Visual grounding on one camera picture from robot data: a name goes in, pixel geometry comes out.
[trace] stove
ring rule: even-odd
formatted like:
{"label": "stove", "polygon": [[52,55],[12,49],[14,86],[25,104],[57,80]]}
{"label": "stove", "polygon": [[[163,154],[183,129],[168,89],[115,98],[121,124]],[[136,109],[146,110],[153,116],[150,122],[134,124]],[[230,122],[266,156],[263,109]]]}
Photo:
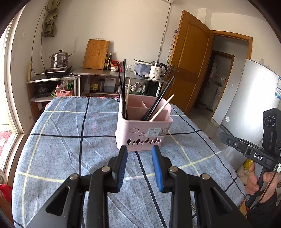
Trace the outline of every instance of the stove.
{"label": "stove", "polygon": [[49,68],[47,70],[44,70],[42,74],[46,76],[64,75],[71,70],[72,66],[73,65],[68,65],[66,67]]}

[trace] air conditioner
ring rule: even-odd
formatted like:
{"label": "air conditioner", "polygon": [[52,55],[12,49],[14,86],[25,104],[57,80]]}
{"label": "air conditioner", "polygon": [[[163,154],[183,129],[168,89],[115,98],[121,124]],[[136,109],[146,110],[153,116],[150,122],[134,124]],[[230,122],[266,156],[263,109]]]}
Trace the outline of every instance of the air conditioner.
{"label": "air conditioner", "polygon": [[162,1],[164,1],[164,2],[168,2],[168,3],[172,3],[172,2],[174,2],[175,0],[162,0]]}

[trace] wooden cutting board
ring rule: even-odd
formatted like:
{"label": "wooden cutting board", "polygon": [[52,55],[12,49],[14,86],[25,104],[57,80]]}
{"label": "wooden cutting board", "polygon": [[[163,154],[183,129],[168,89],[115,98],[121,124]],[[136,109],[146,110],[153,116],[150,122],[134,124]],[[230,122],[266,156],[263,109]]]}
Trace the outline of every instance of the wooden cutting board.
{"label": "wooden cutting board", "polygon": [[84,56],[83,68],[103,70],[108,46],[108,40],[89,40]]}

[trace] electric kettle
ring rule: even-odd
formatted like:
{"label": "electric kettle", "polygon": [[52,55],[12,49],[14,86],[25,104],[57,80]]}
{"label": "electric kettle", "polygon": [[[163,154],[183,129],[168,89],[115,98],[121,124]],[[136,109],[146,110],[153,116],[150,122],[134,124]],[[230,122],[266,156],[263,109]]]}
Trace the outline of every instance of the electric kettle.
{"label": "electric kettle", "polygon": [[167,70],[168,70],[168,66],[166,64],[159,63],[159,62],[152,62],[152,66],[151,66],[148,78],[158,81],[158,80],[160,80],[160,77],[163,77],[166,75]]}

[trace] wooden door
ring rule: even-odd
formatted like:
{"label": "wooden door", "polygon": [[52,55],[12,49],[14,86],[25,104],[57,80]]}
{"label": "wooden door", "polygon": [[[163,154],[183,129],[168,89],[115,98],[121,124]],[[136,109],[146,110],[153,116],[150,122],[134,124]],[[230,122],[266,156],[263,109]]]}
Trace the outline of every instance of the wooden door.
{"label": "wooden door", "polygon": [[211,55],[214,33],[196,17],[182,11],[182,18],[170,61],[169,80],[175,75],[165,98],[174,94],[172,104],[186,115],[200,90]]}

